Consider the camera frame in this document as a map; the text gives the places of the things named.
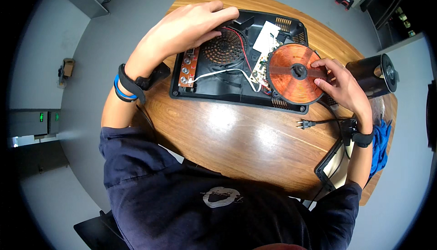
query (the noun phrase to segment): gray floor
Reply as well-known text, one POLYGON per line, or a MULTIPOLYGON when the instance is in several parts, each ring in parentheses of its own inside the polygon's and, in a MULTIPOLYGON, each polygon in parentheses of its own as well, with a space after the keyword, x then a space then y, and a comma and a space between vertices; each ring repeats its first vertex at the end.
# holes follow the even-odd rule
MULTIPOLYGON (((364 56, 379 50, 373 26, 359 9, 346 12, 334 0, 277 0, 324 23, 364 56)), ((104 159, 98 151, 100 118, 118 65, 165 14, 174 0, 112 0, 111 15, 88 24, 74 54, 74 77, 62 100, 63 148, 71 168, 91 198, 104 210, 109 203, 103 186, 104 159)))

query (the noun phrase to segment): red wire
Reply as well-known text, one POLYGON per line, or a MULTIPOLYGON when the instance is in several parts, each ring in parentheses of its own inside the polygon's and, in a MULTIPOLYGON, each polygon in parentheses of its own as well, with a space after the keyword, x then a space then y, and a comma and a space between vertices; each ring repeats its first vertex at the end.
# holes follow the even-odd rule
POLYGON ((247 60, 246 52, 244 51, 244 43, 243 43, 243 39, 241 38, 241 36, 237 33, 237 31, 232 30, 231 28, 223 27, 223 29, 231 30, 232 32, 237 34, 238 38, 241 41, 241 48, 243 49, 244 58, 246 59, 247 65, 249 67, 249 71, 252 72, 252 69, 250 68, 249 61, 247 60))

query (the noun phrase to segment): wooden table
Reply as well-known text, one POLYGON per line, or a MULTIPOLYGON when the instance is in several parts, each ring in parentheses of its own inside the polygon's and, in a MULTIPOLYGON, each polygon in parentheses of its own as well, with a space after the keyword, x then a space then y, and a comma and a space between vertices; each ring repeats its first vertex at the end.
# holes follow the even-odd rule
MULTIPOLYGON (((176 0, 167 13, 179 6, 211 0, 176 0)), ((221 0, 225 7, 256 10, 299 19, 308 30, 309 47, 322 58, 336 58, 342 64, 362 59, 363 55, 338 34, 308 15, 274 0, 221 0)), ((164 62, 173 68, 176 56, 164 62)), ((318 103, 306 115, 212 102, 175 100, 169 97, 170 77, 146 95, 145 108, 157 132, 174 151, 212 171, 232 178, 263 181, 284 188, 293 197, 313 199, 321 183, 314 174, 338 138, 333 124, 297 128, 301 118, 330 119, 330 113, 318 103)), ((390 94, 394 120, 389 146, 396 124, 397 100, 390 94)), ((352 113, 342 107, 339 117, 352 113)), ((381 172, 363 191, 364 205, 373 192, 381 172)))

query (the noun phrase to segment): box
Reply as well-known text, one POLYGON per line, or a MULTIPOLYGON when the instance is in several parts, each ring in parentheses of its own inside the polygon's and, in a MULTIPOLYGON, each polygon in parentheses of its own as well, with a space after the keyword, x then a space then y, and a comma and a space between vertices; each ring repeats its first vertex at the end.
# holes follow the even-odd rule
POLYGON ((64 59, 64 76, 71 76, 73 73, 74 63, 74 59, 64 59))

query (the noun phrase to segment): black cylinder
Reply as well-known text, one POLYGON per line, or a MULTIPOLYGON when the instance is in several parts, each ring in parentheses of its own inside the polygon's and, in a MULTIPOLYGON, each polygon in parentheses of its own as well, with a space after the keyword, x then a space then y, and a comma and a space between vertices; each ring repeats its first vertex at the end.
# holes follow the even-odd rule
POLYGON ((368 98, 396 91, 399 75, 386 54, 372 56, 346 64, 368 98))

